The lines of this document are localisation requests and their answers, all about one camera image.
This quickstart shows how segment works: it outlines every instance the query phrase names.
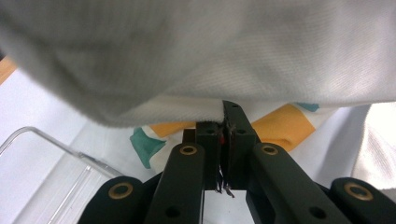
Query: gray fabric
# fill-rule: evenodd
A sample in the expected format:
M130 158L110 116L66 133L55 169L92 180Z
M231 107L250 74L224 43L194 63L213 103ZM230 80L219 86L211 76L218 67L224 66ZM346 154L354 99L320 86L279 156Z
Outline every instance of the gray fabric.
M221 99L396 100L394 0L0 0L0 47L107 125L222 119Z

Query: black mechanical arm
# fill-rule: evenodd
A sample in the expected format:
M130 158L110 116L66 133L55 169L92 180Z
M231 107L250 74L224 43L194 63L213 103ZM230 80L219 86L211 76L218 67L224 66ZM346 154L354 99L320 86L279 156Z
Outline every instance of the black mechanical arm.
M261 143L242 108L224 102L221 124L185 130L164 171L142 183L107 181L79 223L202 223L205 190L247 191L255 223L396 223L396 204L350 177L326 189L280 146Z

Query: red marking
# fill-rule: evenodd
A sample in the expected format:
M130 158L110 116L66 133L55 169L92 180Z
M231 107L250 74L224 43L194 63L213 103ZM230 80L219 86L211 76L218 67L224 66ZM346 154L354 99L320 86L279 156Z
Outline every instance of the red marking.
M224 138L224 136L221 136L221 137L220 137L220 143L221 143L222 145L225 144L225 138Z

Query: clear plastic container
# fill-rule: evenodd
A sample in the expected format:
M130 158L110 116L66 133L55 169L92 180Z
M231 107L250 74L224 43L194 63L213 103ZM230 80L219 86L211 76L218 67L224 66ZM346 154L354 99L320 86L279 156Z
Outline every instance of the clear plastic container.
M77 223L93 194L122 173L34 127L0 146L0 223Z

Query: teal patch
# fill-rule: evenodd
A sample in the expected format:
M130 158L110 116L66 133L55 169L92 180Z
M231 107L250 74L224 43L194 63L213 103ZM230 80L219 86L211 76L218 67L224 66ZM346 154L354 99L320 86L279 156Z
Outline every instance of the teal patch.
M305 104L305 103L296 103L296 104L311 112L315 112L319 109L318 104Z
M140 127L134 129L134 134L129 139L147 169L151 168L149 165L151 157L165 146L165 141L148 137Z

